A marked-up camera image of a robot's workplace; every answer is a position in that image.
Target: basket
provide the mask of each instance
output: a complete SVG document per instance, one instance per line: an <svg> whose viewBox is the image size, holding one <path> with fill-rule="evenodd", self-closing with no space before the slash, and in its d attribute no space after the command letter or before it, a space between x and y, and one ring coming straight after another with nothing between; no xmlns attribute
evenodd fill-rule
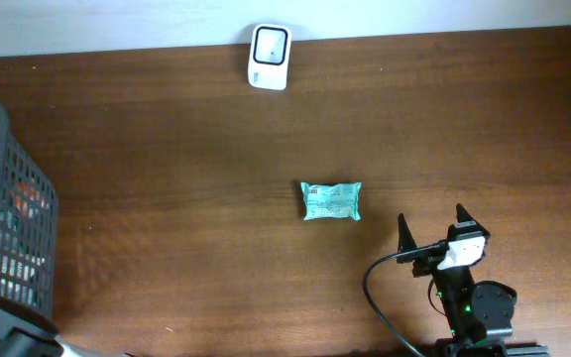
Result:
<svg viewBox="0 0 571 357"><path fill-rule="evenodd" d="M0 104L0 297L52 318L58 198Z"/></svg>

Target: wood grain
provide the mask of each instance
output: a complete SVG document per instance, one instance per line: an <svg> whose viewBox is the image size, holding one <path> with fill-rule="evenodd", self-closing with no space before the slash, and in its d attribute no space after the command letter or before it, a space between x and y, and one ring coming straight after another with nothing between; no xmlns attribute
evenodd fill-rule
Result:
<svg viewBox="0 0 571 357"><path fill-rule="evenodd" d="M295 43L284 92L247 46L0 59L15 137L60 198L55 322L154 356L398 346L365 269L462 202L517 289L512 342L571 356L571 28ZM302 221L298 183L361 181L362 221ZM449 336L428 279L372 294L410 340Z"/></svg>

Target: white wall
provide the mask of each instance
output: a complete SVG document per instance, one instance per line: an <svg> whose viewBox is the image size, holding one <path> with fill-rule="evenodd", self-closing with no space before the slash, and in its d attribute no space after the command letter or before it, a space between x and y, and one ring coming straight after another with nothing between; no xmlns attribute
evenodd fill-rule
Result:
<svg viewBox="0 0 571 357"><path fill-rule="evenodd" d="M0 0L0 56L571 25L571 0Z"/></svg>

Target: teal wrapper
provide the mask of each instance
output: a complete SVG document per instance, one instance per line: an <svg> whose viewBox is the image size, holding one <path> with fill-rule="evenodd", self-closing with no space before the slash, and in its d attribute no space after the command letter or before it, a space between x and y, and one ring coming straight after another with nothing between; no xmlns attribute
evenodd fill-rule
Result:
<svg viewBox="0 0 571 357"><path fill-rule="evenodd" d="M305 202L304 220L315 218L353 218L360 220L358 213L358 192L361 183L339 183L333 186L301 183L303 202Z"/></svg>

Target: black cable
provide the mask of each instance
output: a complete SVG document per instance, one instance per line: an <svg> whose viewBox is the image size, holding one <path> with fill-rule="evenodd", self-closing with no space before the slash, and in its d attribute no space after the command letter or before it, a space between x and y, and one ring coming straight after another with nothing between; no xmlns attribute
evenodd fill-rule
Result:
<svg viewBox="0 0 571 357"><path fill-rule="evenodd" d="M387 320L387 318L383 315L383 313L381 312L381 310L378 308L378 306L376 305L376 303L374 302L374 300L372 299L372 296L369 294L369 290L367 289L367 279L369 278L370 273L372 273L372 271L374 270L374 268L376 268L378 265L385 263L386 261L389 261L391 259L397 259L400 257L404 257L407 255L412 255L421 251L425 251L425 250L430 250L432 248L435 247L439 247L440 244L436 243L436 244L432 244L430 246L426 246L426 247L422 247L422 248L418 248L412 251L408 251L408 252L402 252L402 253L395 253L395 254L391 254L388 255L387 257L383 257L379 260L377 260L376 262L374 262L374 264L372 264L368 269L367 272L365 272L365 276L363 277L363 293L365 293L365 298L367 299L367 301L369 302L369 305L372 307L372 309L374 310L374 312L376 313L376 315L383 321L383 323L385 324L385 326L389 329L389 331L400 341L402 342L402 344L408 348L415 356L417 357L427 357L425 354L423 354L422 352L418 351L417 348L415 348L415 346L413 346L411 344L411 342L409 342L408 340L406 340L406 338L404 338L400 332L389 323L389 321Z"/></svg>
<svg viewBox="0 0 571 357"><path fill-rule="evenodd" d="M434 284L435 284L435 281L433 279L431 279L431 283L428 284L428 291L426 292L428 294L428 302L431 304L431 307L433 307L434 310L436 310L442 316L446 317L446 313L437 309L437 307L435 307L435 304L433 303L433 299L431 298L431 290L433 289Z"/></svg>

